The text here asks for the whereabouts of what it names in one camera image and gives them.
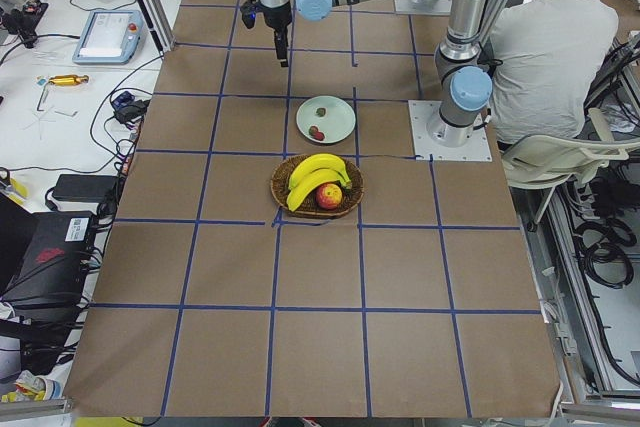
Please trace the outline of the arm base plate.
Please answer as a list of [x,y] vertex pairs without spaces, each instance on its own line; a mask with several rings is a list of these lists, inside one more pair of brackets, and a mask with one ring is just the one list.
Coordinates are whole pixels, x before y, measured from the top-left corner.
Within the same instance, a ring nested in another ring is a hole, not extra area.
[[452,0],[394,0],[395,12],[407,15],[448,16]]
[[409,100],[414,157],[422,161],[491,162],[480,113],[467,127],[453,127],[440,116],[440,101]]

